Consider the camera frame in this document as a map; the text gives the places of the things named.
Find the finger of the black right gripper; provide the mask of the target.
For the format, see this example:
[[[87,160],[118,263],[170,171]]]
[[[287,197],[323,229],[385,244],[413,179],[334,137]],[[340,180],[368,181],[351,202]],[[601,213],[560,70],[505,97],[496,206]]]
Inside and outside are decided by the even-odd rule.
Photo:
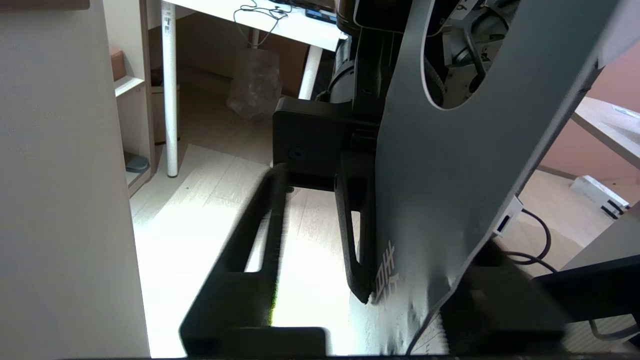
[[[347,285],[364,305],[374,291],[377,225],[375,158],[344,151],[334,176],[334,198]]]

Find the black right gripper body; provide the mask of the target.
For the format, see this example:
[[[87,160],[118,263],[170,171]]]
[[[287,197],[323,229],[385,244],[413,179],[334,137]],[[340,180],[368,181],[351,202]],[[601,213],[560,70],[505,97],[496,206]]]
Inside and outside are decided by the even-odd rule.
[[[293,187],[332,191],[343,153],[375,152],[388,89],[388,34],[340,39],[320,64],[311,99],[285,97],[273,114],[272,155]]]

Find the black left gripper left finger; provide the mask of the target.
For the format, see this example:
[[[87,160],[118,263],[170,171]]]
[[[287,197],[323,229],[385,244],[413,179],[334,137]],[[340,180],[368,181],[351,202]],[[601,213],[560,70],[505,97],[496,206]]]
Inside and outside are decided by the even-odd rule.
[[[272,326],[281,267],[288,169],[263,174],[186,313],[179,335],[190,359],[320,359],[318,326]]]

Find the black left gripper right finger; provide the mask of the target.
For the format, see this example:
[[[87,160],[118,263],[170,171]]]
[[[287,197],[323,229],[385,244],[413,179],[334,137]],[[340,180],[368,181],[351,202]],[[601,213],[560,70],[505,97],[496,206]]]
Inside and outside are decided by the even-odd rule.
[[[441,306],[451,351],[562,351],[566,318],[490,240]]]

